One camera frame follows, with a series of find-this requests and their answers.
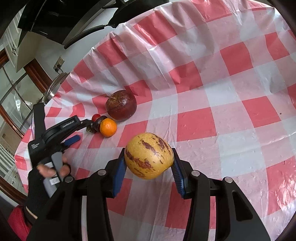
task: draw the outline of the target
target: blue gripper pad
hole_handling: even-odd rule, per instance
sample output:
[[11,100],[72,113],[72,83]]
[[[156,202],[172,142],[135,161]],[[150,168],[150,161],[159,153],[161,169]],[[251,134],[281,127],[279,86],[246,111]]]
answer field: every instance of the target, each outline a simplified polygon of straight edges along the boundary
[[65,140],[65,141],[64,141],[64,145],[65,145],[65,146],[70,146],[70,145],[74,144],[75,142],[80,141],[80,139],[81,139],[81,138],[80,138],[79,135],[75,135],[75,136],[73,136],[73,137],[71,137],[71,138]]
[[124,162],[124,156],[122,156],[121,159],[118,161],[119,161],[118,168],[116,170],[116,174],[113,179],[112,193],[113,193],[114,197],[116,197],[117,194],[120,192],[123,178],[126,173],[126,164]]
[[171,166],[171,169],[172,169],[173,177],[177,186],[178,193],[183,198],[185,196],[185,180],[175,158],[174,158],[174,163]]

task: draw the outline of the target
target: table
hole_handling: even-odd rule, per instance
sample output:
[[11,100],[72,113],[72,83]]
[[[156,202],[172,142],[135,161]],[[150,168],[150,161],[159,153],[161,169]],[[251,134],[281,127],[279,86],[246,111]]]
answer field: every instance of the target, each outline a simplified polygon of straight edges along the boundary
[[[104,95],[131,90],[134,116],[111,138],[78,134],[65,155],[77,179],[117,158],[131,137],[152,132],[208,177],[232,177],[272,240],[296,211],[296,41],[278,11],[256,1],[168,3],[121,24],[79,62],[46,105],[46,128],[105,114]],[[15,155],[26,186],[29,129]],[[171,170],[141,180],[127,170],[108,200],[115,240],[182,240],[190,200]],[[215,233],[211,200],[209,240]],[[83,212],[85,230],[85,212]]]

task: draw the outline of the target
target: white cabinet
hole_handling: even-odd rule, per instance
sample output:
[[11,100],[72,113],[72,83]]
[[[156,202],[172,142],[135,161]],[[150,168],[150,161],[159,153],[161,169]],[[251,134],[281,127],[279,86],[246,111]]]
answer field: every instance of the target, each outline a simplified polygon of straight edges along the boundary
[[15,189],[26,195],[14,162],[13,155],[8,153],[8,151],[5,150],[5,147],[0,144],[0,176]]
[[23,9],[21,9],[13,18],[3,36],[5,51],[16,72],[35,58],[41,39],[40,35],[33,32],[27,32],[19,45],[22,30],[17,26],[22,11]]

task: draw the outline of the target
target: electrical outlet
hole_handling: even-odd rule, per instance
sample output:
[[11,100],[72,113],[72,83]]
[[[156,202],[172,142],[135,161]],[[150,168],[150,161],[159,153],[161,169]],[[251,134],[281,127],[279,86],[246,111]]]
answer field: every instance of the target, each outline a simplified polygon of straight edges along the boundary
[[60,56],[54,65],[54,71],[58,72],[61,69],[64,62],[65,60],[62,58],[62,56]]

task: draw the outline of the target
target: red cherry tomato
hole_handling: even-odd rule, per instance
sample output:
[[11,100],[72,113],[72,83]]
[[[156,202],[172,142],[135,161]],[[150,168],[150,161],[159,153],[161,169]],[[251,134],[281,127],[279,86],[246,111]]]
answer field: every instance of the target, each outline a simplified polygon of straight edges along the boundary
[[93,122],[95,122],[97,119],[99,119],[101,117],[101,115],[100,114],[94,114],[93,115],[93,117],[91,118],[91,120],[93,121]]

